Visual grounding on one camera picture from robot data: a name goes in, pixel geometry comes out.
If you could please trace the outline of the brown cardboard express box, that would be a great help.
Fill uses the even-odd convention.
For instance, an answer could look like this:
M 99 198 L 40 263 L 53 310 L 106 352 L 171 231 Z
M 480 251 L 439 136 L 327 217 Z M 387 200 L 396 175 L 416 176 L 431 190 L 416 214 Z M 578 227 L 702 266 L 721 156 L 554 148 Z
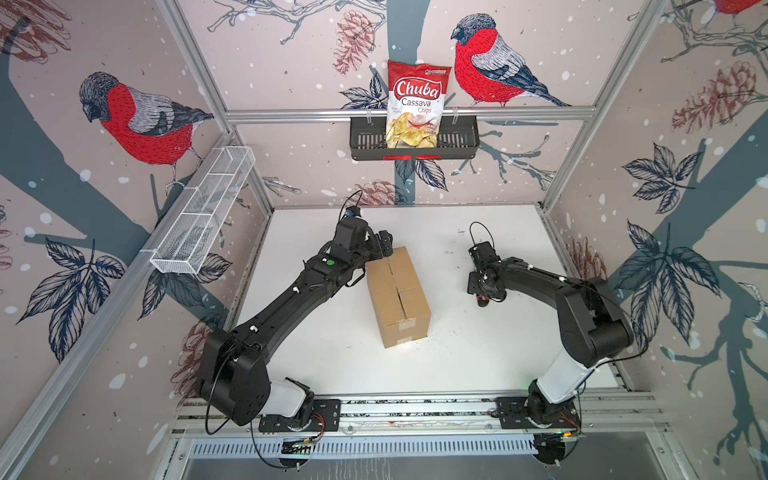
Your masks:
M 383 346 L 425 338 L 431 310 L 406 247 L 366 264 L 367 285 Z

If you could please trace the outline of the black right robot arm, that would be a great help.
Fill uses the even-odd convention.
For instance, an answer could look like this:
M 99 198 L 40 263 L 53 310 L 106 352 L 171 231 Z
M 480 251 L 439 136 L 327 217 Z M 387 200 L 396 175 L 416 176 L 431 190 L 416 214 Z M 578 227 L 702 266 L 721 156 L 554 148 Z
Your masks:
M 557 313 L 562 348 L 547 371 L 531 382 L 526 401 L 529 420 L 548 427 L 573 405 L 579 388 L 601 363 L 634 343 L 628 315 L 600 278 L 569 278 L 517 257 L 503 259 L 488 241 L 473 245 L 468 253 L 474 269 L 467 292 L 479 306 L 502 302 L 514 291 Z

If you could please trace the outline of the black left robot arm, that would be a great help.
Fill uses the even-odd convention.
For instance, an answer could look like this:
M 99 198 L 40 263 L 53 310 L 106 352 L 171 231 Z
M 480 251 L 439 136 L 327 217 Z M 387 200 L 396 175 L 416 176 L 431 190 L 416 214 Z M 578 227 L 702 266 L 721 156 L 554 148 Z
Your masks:
M 284 340 L 316 308 L 342 288 L 359 282 L 356 270 L 393 254 L 393 236 L 375 232 L 351 207 L 337 222 L 334 237 L 281 295 L 230 331 L 214 330 L 205 341 L 195 392 L 227 420 L 246 426 L 259 416 L 279 416 L 301 427 L 311 421 L 314 393 L 287 378 L 273 381 L 267 366 Z

